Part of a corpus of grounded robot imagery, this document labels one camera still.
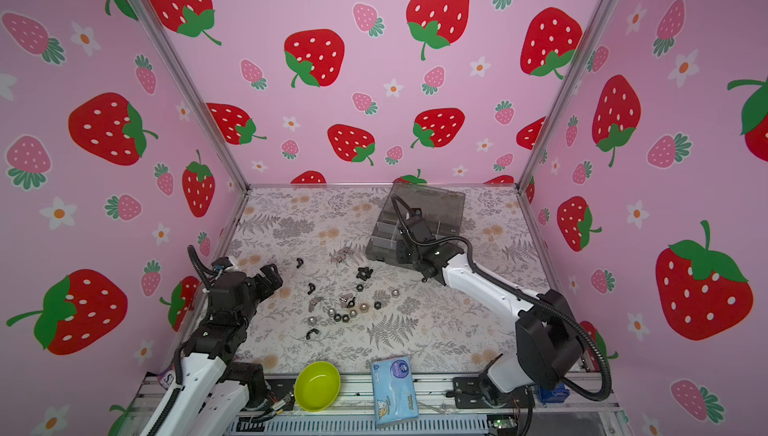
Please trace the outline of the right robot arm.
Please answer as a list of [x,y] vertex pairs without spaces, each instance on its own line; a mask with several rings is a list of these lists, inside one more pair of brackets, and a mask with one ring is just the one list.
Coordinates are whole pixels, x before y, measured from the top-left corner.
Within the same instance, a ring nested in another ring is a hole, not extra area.
[[[515,353],[502,354],[477,377],[476,396],[497,407],[514,391],[530,386],[553,390],[559,384],[593,402],[612,393],[609,363],[595,340],[575,320],[555,290],[538,293],[514,285],[478,264],[471,242],[461,236],[436,237],[421,211],[394,196],[392,205],[402,242],[398,258],[408,260],[422,280],[465,293],[515,329]],[[567,377],[586,352],[594,354],[600,387],[588,390]]]

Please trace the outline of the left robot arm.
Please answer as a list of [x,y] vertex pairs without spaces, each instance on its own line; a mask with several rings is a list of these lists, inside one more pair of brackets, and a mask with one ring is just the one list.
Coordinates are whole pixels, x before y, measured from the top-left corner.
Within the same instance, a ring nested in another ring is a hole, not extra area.
[[144,435],[221,435],[244,409],[273,416],[277,403],[259,363],[236,362],[258,305],[283,286],[276,265],[255,276],[226,259],[212,268],[196,257],[207,309],[191,336],[174,352],[173,383],[142,430]]

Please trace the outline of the black screw cluster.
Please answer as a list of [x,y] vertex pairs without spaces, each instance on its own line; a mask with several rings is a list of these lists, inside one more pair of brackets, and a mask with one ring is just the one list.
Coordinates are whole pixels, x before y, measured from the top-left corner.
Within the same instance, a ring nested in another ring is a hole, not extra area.
[[368,281],[371,278],[372,274],[373,274],[373,269],[372,268],[370,268],[370,267],[359,267],[357,275],[356,275],[356,278],[361,280],[361,281],[363,281],[363,282],[366,282],[366,281]]

